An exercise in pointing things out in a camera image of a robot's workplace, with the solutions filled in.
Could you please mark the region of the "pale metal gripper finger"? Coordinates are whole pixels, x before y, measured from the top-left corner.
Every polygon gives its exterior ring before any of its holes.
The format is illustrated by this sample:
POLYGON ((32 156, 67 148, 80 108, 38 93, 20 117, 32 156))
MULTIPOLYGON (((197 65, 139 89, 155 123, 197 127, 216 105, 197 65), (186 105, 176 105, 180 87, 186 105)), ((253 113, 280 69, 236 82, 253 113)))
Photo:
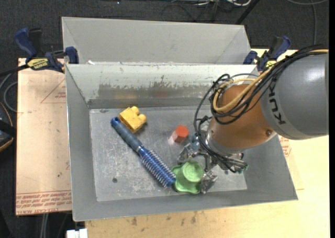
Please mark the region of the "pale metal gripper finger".
POLYGON ((186 162, 190 161, 194 157, 194 153, 195 153, 195 151, 194 151, 194 148, 192 147, 192 144, 188 143, 181 150, 181 152, 180 152, 180 154, 177 158, 177 162, 179 164, 182 164, 182 163, 186 163, 186 162))
POLYGON ((200 180, 200 191, 202 194, 206 194, 216 182, 218 176, 213 171, 207 171, 203 174, 200 180))

